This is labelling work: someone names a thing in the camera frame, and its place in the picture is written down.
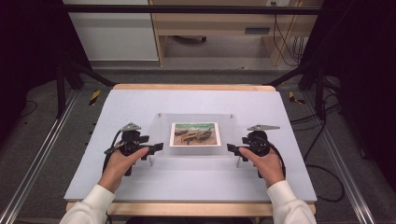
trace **painting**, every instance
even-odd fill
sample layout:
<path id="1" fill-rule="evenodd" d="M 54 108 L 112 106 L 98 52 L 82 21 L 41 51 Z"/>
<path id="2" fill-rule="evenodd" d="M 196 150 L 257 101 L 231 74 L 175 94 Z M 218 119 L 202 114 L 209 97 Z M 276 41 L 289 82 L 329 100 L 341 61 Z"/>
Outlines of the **painting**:
<path id="1" fill-rule="evenodd" d="M 216 122 L 172 123 L 170 147 L 221 146 Z"/>

